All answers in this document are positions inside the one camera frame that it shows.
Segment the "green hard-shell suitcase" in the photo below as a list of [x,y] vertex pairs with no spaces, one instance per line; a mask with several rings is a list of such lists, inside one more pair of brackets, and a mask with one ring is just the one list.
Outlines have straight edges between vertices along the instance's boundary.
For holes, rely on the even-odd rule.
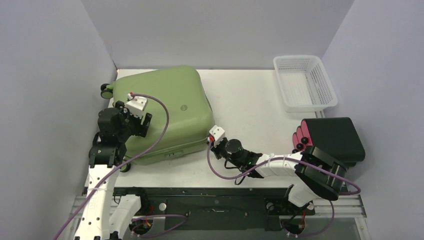
[[143,94],[145,111],[152,114],[146,137],[130,136],[125,160],[132,165],[150,165],[196,153],[207,147],[214,126],[213,110],[200,74],[191,66],[151,70],[118,78],[100,87],[101,97],[127,102],[127,94]]

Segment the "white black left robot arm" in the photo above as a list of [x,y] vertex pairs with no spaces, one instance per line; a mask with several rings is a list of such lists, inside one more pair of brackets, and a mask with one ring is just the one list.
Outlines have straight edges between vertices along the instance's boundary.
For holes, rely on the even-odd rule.
[[126,155],[130,136],[145,137],[152,115],[144,114],[145,97],[128,102],[117,101],[114,107],[98,114],[96,133],[89,151],[88,189],[82,217],[74,234],[75,240],[121,240],[131,217],[143,215],[149,201],[140,194],[126,196],[111,213],[114,188]]

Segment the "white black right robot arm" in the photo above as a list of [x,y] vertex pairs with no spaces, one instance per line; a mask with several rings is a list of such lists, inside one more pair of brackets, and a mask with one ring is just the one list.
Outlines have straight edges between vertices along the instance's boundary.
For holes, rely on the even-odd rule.
[[[247,150],[239,140],[228,140],[225,137],[219,140],[209,137],[207,145],[207,163],[211,171],[221,179],[294,179],[288,196],[282,199],[282,207],[289,214],[296,213],[315,199],[338,200],[342,194],[342,186],[347,181],[345,176],[348,166],[314,146],[308,146],[301,152],[275,155]],[[218,173],[212,166],[211,155],[231,163],[232,169],[240,173],[235,176]]]

